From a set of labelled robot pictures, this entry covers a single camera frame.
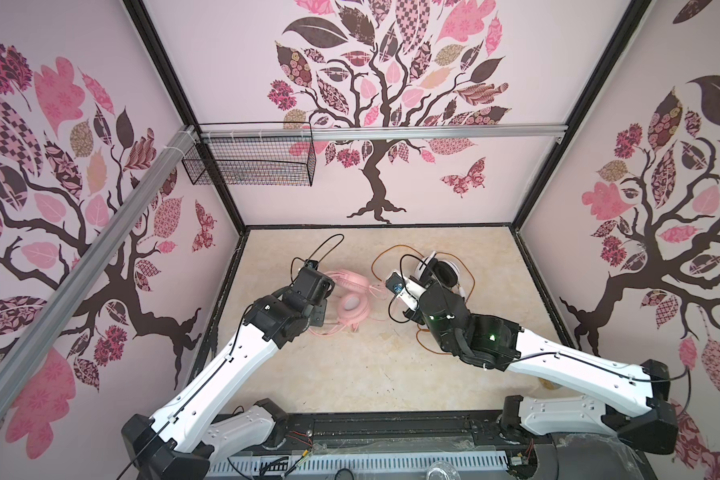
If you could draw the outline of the pink headphones with cable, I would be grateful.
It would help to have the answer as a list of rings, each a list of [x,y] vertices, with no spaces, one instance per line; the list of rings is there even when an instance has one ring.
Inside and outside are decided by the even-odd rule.
[[[380,283],[351,270],[339,269],[326,273],[344,294],[336,307],[337,322],[327,331],[310,327],[309,332],[319,337],[329,337],[344,330],[357,332],[360,325],[371,317],[372,300],[386,299],[389,292]]]

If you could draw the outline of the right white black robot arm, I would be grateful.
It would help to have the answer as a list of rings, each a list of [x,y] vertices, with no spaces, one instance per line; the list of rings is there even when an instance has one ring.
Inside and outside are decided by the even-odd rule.
[[[482,370],[534,376],[575,391],[553,400],[506,398],[501,414],[506,435],[594,433],[646,453],[674,452],[679,426],[666,364],[621,363],[560,345],[516,322],[470,312],[462,296],[437,282],[422,286],[413,279],[389,279],[386,286],[443,352]]]

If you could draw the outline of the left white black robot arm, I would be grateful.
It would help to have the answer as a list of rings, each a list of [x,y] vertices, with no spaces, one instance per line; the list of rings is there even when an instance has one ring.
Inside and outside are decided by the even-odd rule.
[[[324,320],[334,288],[317,261],[306,261],[288,286],[246,309],[233,340],[182,392],[151,416],[131,417],[122,436],[140,478],[203,479],[242,450],[281,445],[289,416],[270,399],[226,419],[218,415],[260,366]]]

